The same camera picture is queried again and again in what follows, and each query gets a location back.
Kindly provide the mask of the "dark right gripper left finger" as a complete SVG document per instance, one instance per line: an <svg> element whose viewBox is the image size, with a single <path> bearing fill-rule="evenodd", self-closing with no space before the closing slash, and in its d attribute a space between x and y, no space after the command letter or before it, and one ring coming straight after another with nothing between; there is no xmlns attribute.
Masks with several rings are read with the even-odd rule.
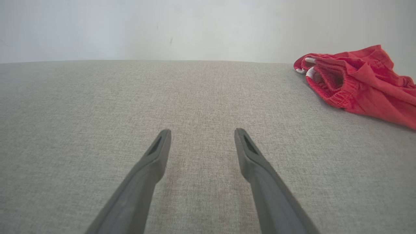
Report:
<svg viewBox="0 0 416 234"><path fill-rule="evenodd" d="M142 234L156 184L162 179L172 136L162 130L101 209L87 234Z"/></svg>

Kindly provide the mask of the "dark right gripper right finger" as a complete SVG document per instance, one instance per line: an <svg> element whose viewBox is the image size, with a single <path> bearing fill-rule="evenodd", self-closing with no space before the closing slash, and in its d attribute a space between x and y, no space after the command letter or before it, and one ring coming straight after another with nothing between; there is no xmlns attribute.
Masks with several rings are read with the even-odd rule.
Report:
<svg viewBox="0 0 416 234"><path fill-rule="evenodd" d="M263 234L318 234L309 216L248 133L237 128L235 146L242 176L251 185Z"/></svg>

